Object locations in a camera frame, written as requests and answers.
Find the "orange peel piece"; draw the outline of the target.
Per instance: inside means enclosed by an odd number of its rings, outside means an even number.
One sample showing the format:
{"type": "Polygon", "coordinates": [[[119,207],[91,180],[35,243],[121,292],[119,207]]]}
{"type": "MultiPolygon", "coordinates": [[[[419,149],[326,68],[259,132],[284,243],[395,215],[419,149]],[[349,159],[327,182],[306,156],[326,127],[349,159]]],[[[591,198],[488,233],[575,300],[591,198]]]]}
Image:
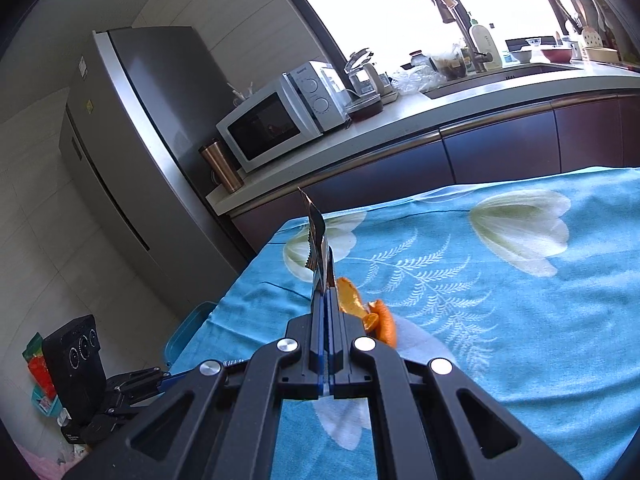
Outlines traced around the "orange peel piece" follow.
{"type": "Polygon", "coordinates": [[[397,347],[397,327],[390,308],[381,299],[364,302],[359,290],[348,278],[336,281],[337,301],[343,313],[359,318],[367,335],[397,347]]]}

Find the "gold foil wrapper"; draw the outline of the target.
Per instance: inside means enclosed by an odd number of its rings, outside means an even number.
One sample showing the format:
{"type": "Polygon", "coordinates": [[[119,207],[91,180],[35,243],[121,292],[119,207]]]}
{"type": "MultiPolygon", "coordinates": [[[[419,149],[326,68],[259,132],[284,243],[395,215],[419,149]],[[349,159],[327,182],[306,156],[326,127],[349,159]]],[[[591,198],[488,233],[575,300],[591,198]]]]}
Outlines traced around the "gold foil wrapper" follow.
{"type": "Polygon", "coordinates": [[[314,274],[314,288],[324,294],[329,287],[329,267],[332,266],[332,249],[326,241],[326,222],[308,194],[301,188],[297,191],[307,207],[308,256],[305,268],[314,274]]]}

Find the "teal trash bin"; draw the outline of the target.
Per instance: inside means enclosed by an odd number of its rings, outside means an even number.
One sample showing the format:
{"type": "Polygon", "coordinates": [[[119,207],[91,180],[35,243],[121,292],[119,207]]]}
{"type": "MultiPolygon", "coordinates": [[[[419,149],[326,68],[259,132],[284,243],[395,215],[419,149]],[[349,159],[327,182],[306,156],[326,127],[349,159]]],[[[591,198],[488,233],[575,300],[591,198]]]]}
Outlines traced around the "teal trash bin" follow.
{"type": "Polygon", "coordinates": [[[167,368],[171,368],[175,364],[186,345],[216,307],[216,302],[202,302],[174,330],[163,350],[164,363],[167,368]]]}

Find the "kitchen counter with cabinets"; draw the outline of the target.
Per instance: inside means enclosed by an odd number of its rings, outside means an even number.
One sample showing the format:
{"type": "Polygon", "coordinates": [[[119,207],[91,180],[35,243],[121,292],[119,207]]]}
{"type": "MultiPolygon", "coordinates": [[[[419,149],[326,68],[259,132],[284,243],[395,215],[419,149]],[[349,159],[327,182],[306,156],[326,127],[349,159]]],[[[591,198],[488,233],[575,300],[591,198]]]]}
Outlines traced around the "kitchen counter with cabinets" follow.
{"type": "Polygon", "coordinates": [[[259,250],[309,195],[325,212],[452,184],[522,180],[639,161],[639,75],[618,66],[535,64],[509,79],[404,96],[209,195],[259,250]]]}

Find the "copper tumbler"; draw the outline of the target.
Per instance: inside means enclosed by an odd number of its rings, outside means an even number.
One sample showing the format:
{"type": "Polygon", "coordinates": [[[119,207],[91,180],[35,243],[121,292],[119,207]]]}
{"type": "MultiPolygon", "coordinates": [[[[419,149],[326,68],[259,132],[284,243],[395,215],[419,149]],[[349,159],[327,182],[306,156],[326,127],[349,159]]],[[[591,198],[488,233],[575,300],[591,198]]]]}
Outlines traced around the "copper tumbler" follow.
{"type": "Polygon", "coordinates": [[[242,188],[243,181],[219,141],[202,146],[198,151],[212,168],[217,181],[228,193],[234,193],[242,188]]]}

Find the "silver refrigerator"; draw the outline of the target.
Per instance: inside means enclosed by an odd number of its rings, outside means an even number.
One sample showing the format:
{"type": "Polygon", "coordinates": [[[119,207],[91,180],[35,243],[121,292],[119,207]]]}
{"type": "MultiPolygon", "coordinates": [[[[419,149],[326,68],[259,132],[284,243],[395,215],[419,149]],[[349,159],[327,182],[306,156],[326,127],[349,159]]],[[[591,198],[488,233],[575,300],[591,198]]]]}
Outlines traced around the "silver refrigerator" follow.
{"type": "Polygon", "coordinates": [[[60,151],[88,209],[178,315],[220,299],[250,261],[207,197],[202,149],[230,112],[224,74],[188,26],[94,32],[68,92],[60,151]]]}

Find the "glass kettle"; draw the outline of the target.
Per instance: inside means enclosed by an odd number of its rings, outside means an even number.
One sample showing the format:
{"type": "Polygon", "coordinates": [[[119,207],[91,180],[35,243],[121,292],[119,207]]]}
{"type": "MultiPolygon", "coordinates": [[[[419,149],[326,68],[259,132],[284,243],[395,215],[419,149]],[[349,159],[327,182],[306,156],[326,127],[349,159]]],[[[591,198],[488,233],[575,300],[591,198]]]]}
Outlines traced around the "glass kettle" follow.
{"type": "Polygon", "coordinates": [[[390,76],[380,73],[373,64],[373,52],[363,48],[349,55],[344,72],[357,96],[377,94],[383,105],[398,99],[398,92],[394,89],[390,76]]]}

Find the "white microwave oven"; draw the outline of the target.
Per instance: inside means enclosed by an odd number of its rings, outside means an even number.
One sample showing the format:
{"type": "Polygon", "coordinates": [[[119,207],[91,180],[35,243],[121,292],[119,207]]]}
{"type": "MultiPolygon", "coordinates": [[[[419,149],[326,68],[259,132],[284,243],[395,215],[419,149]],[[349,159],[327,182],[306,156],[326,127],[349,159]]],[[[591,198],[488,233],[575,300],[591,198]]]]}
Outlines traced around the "white microwave oven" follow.
{"type": "Polygon", "coordinates": [[[242,169],[251,172],[343,127],[348,102],[333,66],[309,61],[246,98],[217,130],[242,169]]]}

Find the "white soap bottle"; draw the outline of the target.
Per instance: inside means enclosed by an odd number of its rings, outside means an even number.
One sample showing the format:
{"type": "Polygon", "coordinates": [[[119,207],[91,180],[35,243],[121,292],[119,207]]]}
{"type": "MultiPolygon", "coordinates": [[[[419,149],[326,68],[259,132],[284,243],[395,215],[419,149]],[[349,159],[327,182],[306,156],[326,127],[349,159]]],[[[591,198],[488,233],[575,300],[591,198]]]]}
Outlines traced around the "white soap bottle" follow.
{"type": "Polygon", "coordinates": [[[489,29],[481,24],[473,24],[470,27],[470,35],[478,53],[477,59],[484,69],[501,70],[501,55],[489,29]]]}

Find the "red bowl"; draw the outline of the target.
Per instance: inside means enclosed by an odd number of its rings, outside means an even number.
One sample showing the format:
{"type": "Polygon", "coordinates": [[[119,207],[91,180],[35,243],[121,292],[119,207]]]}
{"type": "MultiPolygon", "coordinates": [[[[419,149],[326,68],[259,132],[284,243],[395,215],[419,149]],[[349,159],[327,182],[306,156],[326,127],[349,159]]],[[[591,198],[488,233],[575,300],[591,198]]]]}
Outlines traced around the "red bowl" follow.
{"type": "Polygon", "coordinates": [[[570,64],[573,58],[572,48],[566,47],[544,47],[541,49],[541,53],[546,60],[556,64],[570,64]]]}

